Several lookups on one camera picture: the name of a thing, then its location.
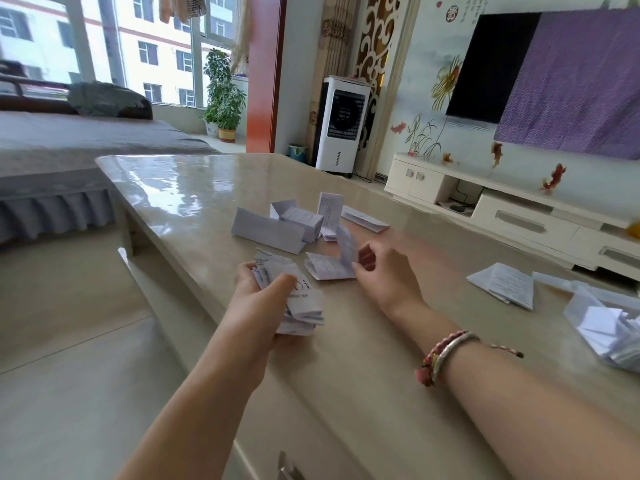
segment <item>table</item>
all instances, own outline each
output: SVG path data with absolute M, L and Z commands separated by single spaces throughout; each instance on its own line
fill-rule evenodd
M 406 253 L 432 307 L 487 342 L 523 351 L 526 367 L 640 429 L 638 377 L 591 352 L 562 315 L 566 294 L 536 284 L 534 311 L 528 312 L 465 279 L 496 262 L 578 279 L 571 271 L 283 155 L 110 156 L 97 162 L 114 183 L 121 256 L 187 369 L 228 306 L 236 265 L 252 260 L 257 247 L 230 234 L 236 207 L 268 215 L 269 202 L 295 198 L 299 207 L 315 210 L 321 191 L 340 193 L 345 205 L 391 225 L 374 235 L 343 219 L 360 243 L 380 239 Z M 327 242 L 304 251 L 338 253 Z M 304 269 L 304 252 L 287 256 Z M 286 455 L 307 480 L 508 478 L 452 396 L 414 380 L 420 350 L 357 282 L 318 286 L 326 325 L 272 354 L 245 411 L 234 453 L 250 471 L 274 478 Z

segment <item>silver bangle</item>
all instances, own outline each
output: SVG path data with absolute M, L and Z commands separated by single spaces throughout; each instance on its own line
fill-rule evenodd
M 449 345 L 444 347 L 444 350 L 440 353 L 440 355 L 438 355 L 438 358 L 436 359 L 436 363 L 433 364 L 433 373 L 431 375 L 431 380 L 434 384 L 436 384 L 436 379 L 438 379 L 438 374 L 440 373 L 440 370 L 442 369 L 442 364 L 444 364 L 445 360 L 447 359 L 447 356 L 450 353 L 452 353 L 456 347 L 458 347 L 460 344 L 463 344 L 468 340 L 480 340 L 480 339 L 475 333 L 473 333 L 472 331 L 468 331 L 460 335 L 457 339 L 453 339 L 449 343 Z

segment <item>window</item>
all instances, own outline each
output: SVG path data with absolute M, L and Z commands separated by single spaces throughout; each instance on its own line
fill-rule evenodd
M 178 70 L 193 72 L 193 58 L 190 53 L 176 50 L 175 57 L 178 62 Z
M 174 16 L 173 17 L 173 26 L 176 30 L 181 30 L 183 32 L 191 33 L 191 26 L 188 23 L 182 23 L 180 18 Z
M 142 18 L 148 22 L 154 21 L 153 0 L 133 0 L 133 12 L 136 18 Z
M 211 32 L 220 35 L 220 37 L 233 38 L 234 36 L 233 25 L 215 16 L 211 17 Z
M 36 80 L 44 80 L 44 77 L 42 76 L 42 69 L 36 66 L 22 66 L 24 68 L 24 74 L 29 78 L 29 79 L 36 79 Z
M 82 76 L 80 75 L 80 72 L 69 72 L 69 79 L 71 80 L 72 84 L 75 84 L 76 82 L 82 82 Z
M 140 62 L 145 64 L 151 64 L 153 66 L 158 65 L 158 46 L 149 42 L 138 42 L 138 49 L 140 50 Z
M 180 104 L 184 106 L 195 106 L 196 99 L 193 95 L 193 91 L 190 89 L 178 89 L 180 94 Z
M 62 40 L 62 45 L 68 48 L 73 48 L 74 35 L 71 31 L 71 25 L 66 22 L 58 22 L 58 31 L 60 32 L 60 40 Z
M 144 83 L 145 97 L 152 102 L 162 102 L 162 86 Z
M 26 15 L 21 11 L 0 8 L 0 34 L 6 37 L 33 40 Z

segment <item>painted fish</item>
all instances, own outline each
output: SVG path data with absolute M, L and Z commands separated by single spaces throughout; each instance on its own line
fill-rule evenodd
M 555 189 L 560 181 L 562 181 L 564 172 L 566 172 L 566 167 L 562 166 L 562 163 L 558 163 L 558 165 L 556 165 L 556 169 L 551 174 L 551 180 L 548 180 L 546 178 L 542 180 L 542 188 L 540 190 Z
M 406 128 L 406 123 L 403 121 L 398 126 L 391 126 L 391 133 L 400 134 Z
M 493 154 L 493 168 L 500 165 L 500 157 L 502 156 L 502 144 L 494 141 L 491 145 L 491 152 Z

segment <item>flower pot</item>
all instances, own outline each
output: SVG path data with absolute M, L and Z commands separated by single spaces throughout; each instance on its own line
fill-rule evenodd
M 209 136 L 211 138 L 217 138 L 218 137 L 218 125 L 217 124 L 205 122 L 204 126 L 206 126 L 206 128 L 207 128 L 207 136 Z
M 218 137 L 220 138 L 220 141 L 226 141 L 227 143 L 235 143 L 236 130 L 224 130 L 222 128 L 218 128 Z

